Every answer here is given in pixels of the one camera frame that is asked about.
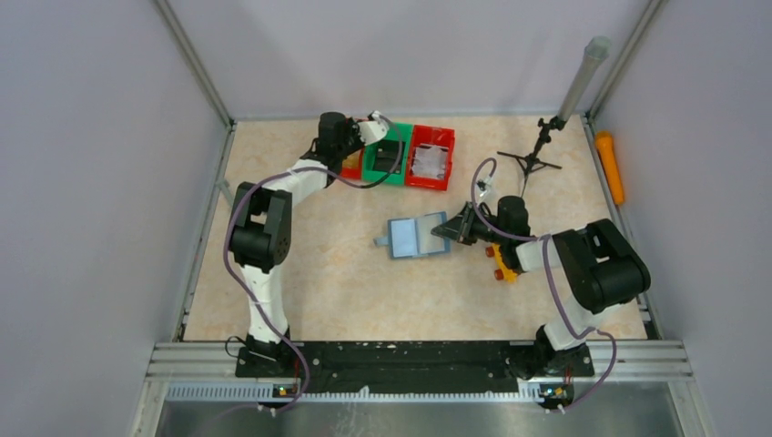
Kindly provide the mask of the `teal card holder wallet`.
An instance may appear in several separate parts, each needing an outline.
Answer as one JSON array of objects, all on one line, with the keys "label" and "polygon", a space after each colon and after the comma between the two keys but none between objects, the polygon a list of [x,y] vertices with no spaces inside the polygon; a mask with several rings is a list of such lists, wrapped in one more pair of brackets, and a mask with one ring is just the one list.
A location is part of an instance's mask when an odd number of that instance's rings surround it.
[{"label": "teal card holder wallet", "polygon": [[446,254],[451,251],[451,242],[432,234],[434,228],[446,221],[445,211],[414,218],[392,218],[387,221],[387,233],[375,238],[373,244],[386,248],[391,259],[417,259]]}]

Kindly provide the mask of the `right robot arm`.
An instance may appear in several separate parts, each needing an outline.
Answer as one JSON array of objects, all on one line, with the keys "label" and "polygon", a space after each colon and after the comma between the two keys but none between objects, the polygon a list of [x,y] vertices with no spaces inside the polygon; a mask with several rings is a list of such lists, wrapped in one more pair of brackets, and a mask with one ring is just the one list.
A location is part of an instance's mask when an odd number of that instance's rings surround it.
[{"label": "right robot arm", "polygon": [[464,245],[487,242],[485,253],[496,261],[497,280],[513,282],[524,273],[544,271],[558,315],[537,330],[532,345],[516,348],[510,367],[522,379],[557,375],[578,363],[589,333],[651,285],[647,266],[611,220],[540,241],[517,196],[500,198],[495,212],[468,202],[431,233]]}]

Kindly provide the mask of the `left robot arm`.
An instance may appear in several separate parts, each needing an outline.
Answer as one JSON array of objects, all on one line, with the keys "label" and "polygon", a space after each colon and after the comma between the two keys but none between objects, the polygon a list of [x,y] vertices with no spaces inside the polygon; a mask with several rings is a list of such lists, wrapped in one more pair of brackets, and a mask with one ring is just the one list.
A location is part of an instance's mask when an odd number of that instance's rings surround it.
[{"label": "left robot arm", "polygon": [[288,169],[261,183],[238,185],[230,213],[224,256],[232,256],[247,288],[250,327],[244,348],[270,376],[290,368],[289,332],[281,302],[281,267],[289,255],[293,209],[328,187],[343,161],[362,149],[359,121],[338,112],[320,116],[318,135]]}]

